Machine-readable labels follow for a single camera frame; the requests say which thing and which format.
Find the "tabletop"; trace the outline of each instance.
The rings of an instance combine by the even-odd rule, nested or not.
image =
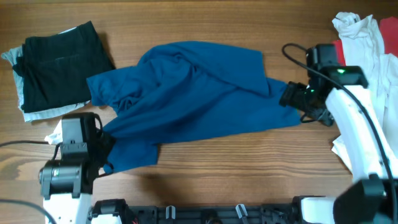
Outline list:
[[[266,75],[307,82],[307,72],[283,57],[281,47],[306,47],[338,39],[331,20],[340,11],[378,20],[397,16],[397,1],[107,1],[0,0],[0,52],[26,37],[47,36],[92,21],[116,68],[136,65],[151,47],[202,40],[259,50]],[[290,53],[301,60],[302,52]],[[103,123],[115,112],[87,105]],[[25,123],[17,108],[12,68],[0,60],[0,142],[43,140],[60,117]],[[337,196],[351,174],[331,152],[338,128],[301,124],[259,133],[165,144],[156,166],[95,180],[93,203],[125,198],[129,205],[258,205],[285,203],[296,195]],[[42,204],[38,173],[53,146],[21,144],[0,148],[0,198]],[[0,205],[0,223],[43,223],[29,208]]]

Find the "wooden surface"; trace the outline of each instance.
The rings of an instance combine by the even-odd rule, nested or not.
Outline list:
[[[151,1],[10,4],[0,1],[0,52],[32,35],[46,36],[91,20],[116,67],[135,65],[151,47],[180,40],[237,45],[264,53],[269,77],[306,82],[306,71],[283,58],[287,42],[306,47],[337,39],[331,20],[339,11],[376,19],[397,16],[397,1]],[[27,3],[31,1],[13,1]],[[291,51],[303,59],[303,54]],[[111,108],[86,106],[104,123]],[[24,123],[17,109],[11,66],[0,60],[0,142],[42,140],[59,118]],[[351,175],[330,151],[336,126],[240,134],[162,146],[159,164],[95,181],[94,201],[125,198],[130,205],[248,205],[289,202],[295,195],[338,195]],[[42,203],[39,169],[53,147],[0,149],[0,198]],[[37,212],[0,205],[0,223],[43,223]]]

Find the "blue fabric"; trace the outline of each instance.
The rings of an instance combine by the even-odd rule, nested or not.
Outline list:
[[[298,125],[279,106],[286,84],[266,78],[259,51],[207,42],[154,47],[137,66],[87,79],[95,106],[117,118],[104,130],[117,141],[114,171],[156,164],[157,145]]]

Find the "blue cloth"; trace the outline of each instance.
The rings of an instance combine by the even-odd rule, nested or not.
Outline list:
[[[300,123],[279,106],[286,84],[266,78],[259,51],[207,42],[154,47],[137,66],[87,79],[95,106],[116,114],[114,171],[157,162],[157,145],[264,131]]]

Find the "wood grain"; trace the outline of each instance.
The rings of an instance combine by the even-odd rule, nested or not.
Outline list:
[[[283,58],[280,48],[285,43],[310,47],[337,39],[331,20],[339,11],[382,19],[397,16],[397,9],[397,1],[360,0],[1,4],[0,51],[21,45],[26,37],[56,34],[91,20],[118,68],[135,65],[159,44],[203,40],[260,50],[269,77],[306,82],[306,71]],[[291,54],[303,59],[301,52]],[[111,108],[88,105],[76,112],[82,111],[100,114],[104,123],[115,117]],[[59,119],[24,123],[11,66],[0,61],[0,142],[41,140]],[[93,200],[125,198],[130,205],[158,206],[252,205],[288,202],[295,195],[338,195],[351,182],[350,173],[330,151],[338,135],[335,126],[303,124],[167,144],[161,147],[157,166],[96,180]],[[37,174],[52,152],[53,147],[34,145],[0,149],[0,197],[41,204]],[[0,205],[0,223],[43,222],[28,208]]]

